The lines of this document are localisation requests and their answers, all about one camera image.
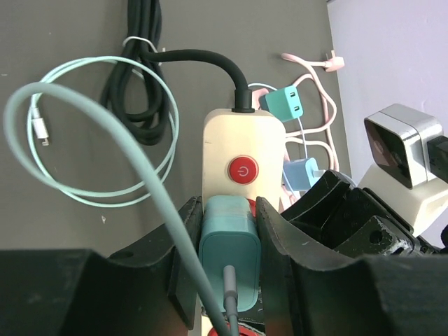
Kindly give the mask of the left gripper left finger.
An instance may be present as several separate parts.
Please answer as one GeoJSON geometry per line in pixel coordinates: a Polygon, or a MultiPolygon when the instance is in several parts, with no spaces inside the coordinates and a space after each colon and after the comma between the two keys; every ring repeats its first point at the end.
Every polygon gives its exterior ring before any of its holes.
{"type": "Polygon", "coordinates": [[[109,257],[1,252],[2,335],[187,335],[196,299],[164,225],[109,257]]]}

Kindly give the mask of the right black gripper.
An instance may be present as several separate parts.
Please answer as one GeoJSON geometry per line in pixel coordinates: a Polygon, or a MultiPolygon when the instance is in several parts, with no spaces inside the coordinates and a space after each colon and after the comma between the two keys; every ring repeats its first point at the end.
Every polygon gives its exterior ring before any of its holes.
{"type": "Polygon", "coordinates": [[[446,247],[414,237],[410,224],[371,189],[355,187],[335,171],[281,215],[299,230],[293,246],[307,259],[447,256],[446,247]]]}

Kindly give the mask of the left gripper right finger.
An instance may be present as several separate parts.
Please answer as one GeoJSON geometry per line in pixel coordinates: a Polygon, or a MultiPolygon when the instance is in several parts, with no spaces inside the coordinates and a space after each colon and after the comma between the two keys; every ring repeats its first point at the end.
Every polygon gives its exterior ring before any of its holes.
{"type": "Polygon", "coordinates": [[[256,201],[268,335],[446,335],[447,257],[337,253],[256,201]]]}

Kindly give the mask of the teal plug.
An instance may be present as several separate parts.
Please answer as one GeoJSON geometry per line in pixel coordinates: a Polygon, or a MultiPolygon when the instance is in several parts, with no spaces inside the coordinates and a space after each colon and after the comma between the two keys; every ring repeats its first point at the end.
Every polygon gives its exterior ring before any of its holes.
{"type": "Polygon", "coordinates": [[[258,299],[261,243],[249,201],[241,196],[218,195],[205,205],[199,260],[213,288],[220,310],[225,311],[224,267],[236,271],[237,308],[250,310],[258,299]]]}

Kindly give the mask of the beige wooden power strip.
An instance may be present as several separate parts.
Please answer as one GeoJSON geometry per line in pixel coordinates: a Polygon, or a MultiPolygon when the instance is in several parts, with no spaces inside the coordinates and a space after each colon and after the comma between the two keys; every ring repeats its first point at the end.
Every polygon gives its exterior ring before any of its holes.
{"type": "MultiPolygon", "coordinates": [[[[267,200],[275,209],[281,198],[284,162],[283,124],[271,113],[236,113],[216,109],[204,121],[202,156],[203,208],[213,196],[241,196],[248,200],[256,221],[256,200],[267,200]]],[[[236,332],[236,271],[224,267],[224,309],[232,333],[236,332]]]]}

